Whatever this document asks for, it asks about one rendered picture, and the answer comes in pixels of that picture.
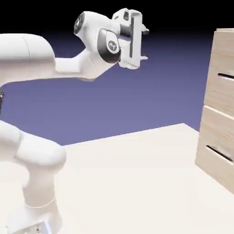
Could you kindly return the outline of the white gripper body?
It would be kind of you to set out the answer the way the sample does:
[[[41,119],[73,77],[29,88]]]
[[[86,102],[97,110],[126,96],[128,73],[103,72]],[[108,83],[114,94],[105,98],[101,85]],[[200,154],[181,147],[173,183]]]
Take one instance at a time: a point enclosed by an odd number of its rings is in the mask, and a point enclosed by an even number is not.
[[[129,10],[124,12],[123,21],[120,23],[120,67],[127,69],[138,69],[140,67],[142,28],[142,14],[139,11]]]

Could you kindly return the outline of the light wood cabinet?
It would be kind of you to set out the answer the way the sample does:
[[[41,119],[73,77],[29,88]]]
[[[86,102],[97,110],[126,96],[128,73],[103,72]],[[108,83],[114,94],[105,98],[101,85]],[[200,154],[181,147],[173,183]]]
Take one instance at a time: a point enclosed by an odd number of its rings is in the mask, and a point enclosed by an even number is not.
[[[214,32],[195,163],[234,194],[234,28]]]

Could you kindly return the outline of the light wood drawer front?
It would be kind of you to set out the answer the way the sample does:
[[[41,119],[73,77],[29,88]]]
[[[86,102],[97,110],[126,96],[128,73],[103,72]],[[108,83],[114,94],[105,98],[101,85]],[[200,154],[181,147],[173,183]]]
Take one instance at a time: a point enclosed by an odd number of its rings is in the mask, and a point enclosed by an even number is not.
[[[204,104],[234,116],[234,80],[218,73],[234,75],[234,29],[214,32]]]
[[[211,145],[234,159],[234,117],[204,106],[195,164],[234,194],[234,163],[208,149]]]

